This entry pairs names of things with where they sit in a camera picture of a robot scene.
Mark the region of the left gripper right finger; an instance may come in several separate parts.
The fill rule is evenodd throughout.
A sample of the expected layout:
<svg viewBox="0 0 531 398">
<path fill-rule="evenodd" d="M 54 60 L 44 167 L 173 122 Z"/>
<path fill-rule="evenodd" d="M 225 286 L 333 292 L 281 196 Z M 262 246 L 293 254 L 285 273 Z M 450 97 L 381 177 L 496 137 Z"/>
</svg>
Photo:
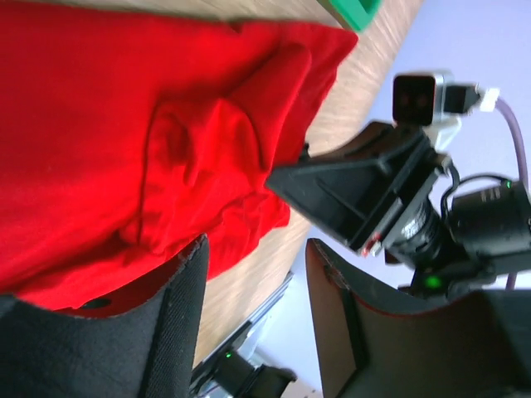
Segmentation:
<svg viewBox="0 0 531 398">
<path fill-rule="evenodd" d="M 480 290 L 436 306 L 321 240 L 307 242 L 305 261 L 325 396 L 529 396 L 529 291 Z"/>
</svg>

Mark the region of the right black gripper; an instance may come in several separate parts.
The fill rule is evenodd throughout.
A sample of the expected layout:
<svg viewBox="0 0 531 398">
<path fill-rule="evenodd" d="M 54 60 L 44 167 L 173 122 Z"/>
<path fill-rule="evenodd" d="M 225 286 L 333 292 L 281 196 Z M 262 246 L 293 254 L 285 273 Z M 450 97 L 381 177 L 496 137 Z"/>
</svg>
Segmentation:
<svg viewBox="0 0 531 398">
<path fill-rule="evenodd" d="M 372 122 L 337 157 L 276 167 L 266 186 L 359 255 L 384 251 L 399 264 L 448 265 L 465 250 L 429 199 L 446 172 L 459 181 L 451 159 L 418 127 Z"/>
</svg>

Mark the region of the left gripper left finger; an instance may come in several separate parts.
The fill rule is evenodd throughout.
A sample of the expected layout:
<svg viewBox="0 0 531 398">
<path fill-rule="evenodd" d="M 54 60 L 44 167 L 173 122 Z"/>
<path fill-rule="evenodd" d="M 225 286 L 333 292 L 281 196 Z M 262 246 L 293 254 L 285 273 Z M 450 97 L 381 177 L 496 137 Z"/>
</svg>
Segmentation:
<svg viewBox="0 0 531 398">
<path fill-rule="evenodd" d="M 209 244 L 79 309 L 1 298 L 4 397 L 185 397 L 206 288 Z"/>
</svg>

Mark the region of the red t shirt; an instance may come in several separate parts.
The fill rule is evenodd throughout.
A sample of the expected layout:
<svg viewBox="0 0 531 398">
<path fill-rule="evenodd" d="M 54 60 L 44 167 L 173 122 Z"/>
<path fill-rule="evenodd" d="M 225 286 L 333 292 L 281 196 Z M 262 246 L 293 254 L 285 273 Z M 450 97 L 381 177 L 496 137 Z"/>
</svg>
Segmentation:
<svg viewBox="0 0 531 398">
<path fill-rule="evenodd" d="M 312 22 L 1 4 L 1 290 L 78 308 L 207 234 L 209 276 L 289 207 L 266 188 L 358 41 Z"/>
</svg>

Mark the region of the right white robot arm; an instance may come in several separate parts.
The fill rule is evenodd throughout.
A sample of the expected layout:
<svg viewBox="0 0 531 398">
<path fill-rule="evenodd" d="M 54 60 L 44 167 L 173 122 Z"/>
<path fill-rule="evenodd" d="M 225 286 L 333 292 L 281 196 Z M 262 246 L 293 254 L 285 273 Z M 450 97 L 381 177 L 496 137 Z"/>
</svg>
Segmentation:
<svg viewBox="0 0 531 398">
<path fill-rule="evenodd" d="M 343 147 L 276 167 L 266 185 L 360 256 L 413 269 L 405 291 L 453 299 L 530 267 L 530 196 L 520 181 L 465 195 L 422 128 L 375 121 Z"/>
</svg>

